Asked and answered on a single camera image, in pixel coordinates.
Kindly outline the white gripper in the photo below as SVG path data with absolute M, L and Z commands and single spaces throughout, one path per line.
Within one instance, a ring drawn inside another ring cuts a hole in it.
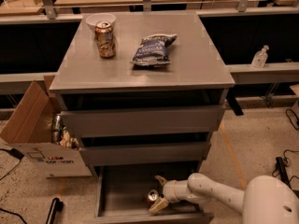
M 163 187 L 163 197 L 158 197 L 155 201 L 149 202 L 149 212 L 152 215 L 156 215 L 158 212 L 165 209 L 169 203 L 179 203 L 180 201 L 186 201 L 188 195 L 191 193 L 187 180 L 168 181 L 166 178 L 160 175 L 156 175 L 154 178 Z

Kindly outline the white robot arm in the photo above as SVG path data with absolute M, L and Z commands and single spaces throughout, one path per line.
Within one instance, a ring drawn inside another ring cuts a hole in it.
M 243 224 L 299 224 L 299 198 L 273 176 L 257 176 L 245 190 L 216 182 L 201 173 L 180 181 L 159 175 L 155 178 L 163 187 L 163 196 L 151 206 L 151 214 L 157 214 L 170 203 L 187 201 L 201 205 L 214 198 L 241 215 Z

